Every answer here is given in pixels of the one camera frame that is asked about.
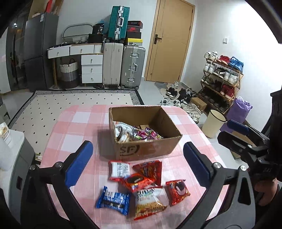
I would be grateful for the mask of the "right hand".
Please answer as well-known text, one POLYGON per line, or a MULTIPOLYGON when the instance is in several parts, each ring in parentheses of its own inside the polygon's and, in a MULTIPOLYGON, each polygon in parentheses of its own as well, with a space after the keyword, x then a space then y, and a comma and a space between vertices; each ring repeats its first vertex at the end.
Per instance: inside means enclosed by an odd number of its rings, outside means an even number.
POLYGON ((259 200, 256 200, 256 203, 258 203, 259 206, 266 206, 270 204, 276 196, 278 186, 278 180, 276 178, 273 180, 259 181, 254 186, 254 190, 262 193, 263 195, 259 198, 259 200))

